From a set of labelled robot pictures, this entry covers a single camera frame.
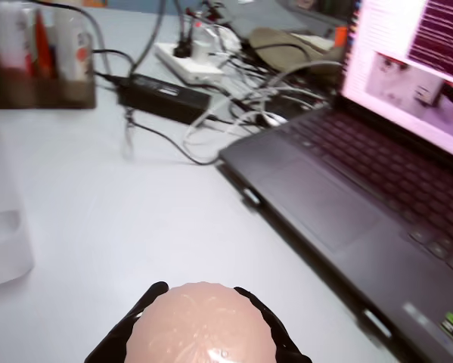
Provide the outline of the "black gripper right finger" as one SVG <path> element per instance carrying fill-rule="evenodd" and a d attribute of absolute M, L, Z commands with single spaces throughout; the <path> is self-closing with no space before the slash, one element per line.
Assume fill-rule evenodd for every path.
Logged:
<path fill-rule="evenodd" d="M 240 295 L 246 297 L 262 314 L 263 319 L 271 330 L 271 337 L 276 345 L 275 359 L 278 363 L 312 363 L 307 355 L 303 355 L 290 338 L 286 327 L 277 315 L 253 293 L 242 287 L 234 288 Z"/>

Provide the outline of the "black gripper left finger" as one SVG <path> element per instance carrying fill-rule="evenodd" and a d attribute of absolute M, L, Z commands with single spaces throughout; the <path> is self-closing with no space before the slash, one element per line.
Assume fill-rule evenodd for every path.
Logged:
<path fill-rule="evenodd" d="M 164 281 L 152 284 L 136 304 L 116 323 L 102 341 L 85 358 L 85 363 L 124 363 L 126 344 L 132 334 L 133 327 L 142 313 L 154 300 L 169 291 Z"/>

